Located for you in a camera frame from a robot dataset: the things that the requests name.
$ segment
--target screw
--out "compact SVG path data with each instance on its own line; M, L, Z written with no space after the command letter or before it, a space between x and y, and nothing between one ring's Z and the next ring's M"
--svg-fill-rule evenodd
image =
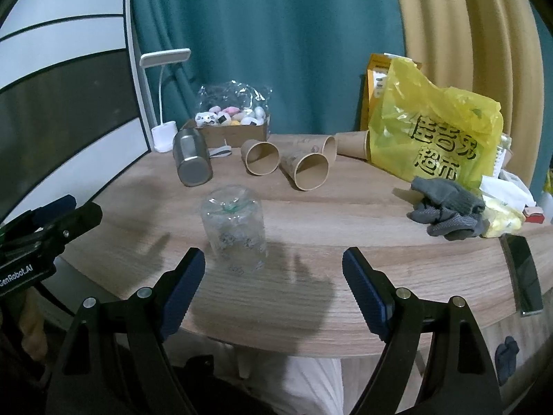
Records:
M463 298L461 298L460 296L454 296L453 299L452 299L452 302L455 304L455 306L457 307L465 307L465 304L467 303Z
M139 288L137 291L138 298L148 298L151 295L151 289L149 287Z
M395 291L395 294L401 299L411 298L411 291L409 289L406 289L405 287L400 287L399 289L397 289Z
M90 308L93 307L95 304L96 304L96 298L92 298L92 296L91 296L90 298L85 299L85 300L82 302L82 305L83 305L84 307L86 307L87 309L90 309Z

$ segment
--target teal curtain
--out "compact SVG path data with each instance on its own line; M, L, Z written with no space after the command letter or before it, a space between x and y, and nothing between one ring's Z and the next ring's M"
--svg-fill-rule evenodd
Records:
M530 185L530 192L538 200L544 188L546 173L553 156L553 37L540 14L534 11L537 32L540 36L541 56L544 62L544 121L541 126L540 148L537 151L536 167Z
M358 127L372 52L405 55L398 0L132 0L143 53L190 48L166 68L164 119L195 115L203 84L273 89L271 130L334 134ZM159 70L147 71L154 106Z

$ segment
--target white pants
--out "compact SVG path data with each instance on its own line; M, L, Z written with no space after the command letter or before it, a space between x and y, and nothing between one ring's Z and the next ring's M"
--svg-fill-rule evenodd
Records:
M343 415L344 386L340 359L313 359L234 348L179 331L164 343L173 365L212 354L215 376L246 388L279 415Z

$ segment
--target wooden tabletop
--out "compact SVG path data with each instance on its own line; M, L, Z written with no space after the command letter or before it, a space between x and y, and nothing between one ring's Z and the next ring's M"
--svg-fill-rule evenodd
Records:
M171 154L150 153L115 179L96 202L102 223L66 247L63 258L121 298L152 286L190 247L206 254L206 274L182 327L228 343L307 356L381 353L342 276L342 254L358 246L396 287L419 298L465 297L481 327L515 313L497 239L448 242L406 214L420 194L358 159L338 156L327 182L302 192L281 170L249 175L240 151L212 161L214 178L181 184ZM255 277L218 266L198 205L213 189L242 184L263 201L269 257ZM542 292L553 287L553 227L527 223ZM421 339L421 347L430 337Z

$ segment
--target transparent plastic bottle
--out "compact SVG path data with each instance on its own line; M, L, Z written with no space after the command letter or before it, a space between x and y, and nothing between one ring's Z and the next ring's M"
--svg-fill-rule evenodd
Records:
M239 185L217 189L202 202L200 212L220 263L240 275L265 265L263 210L253 190Z

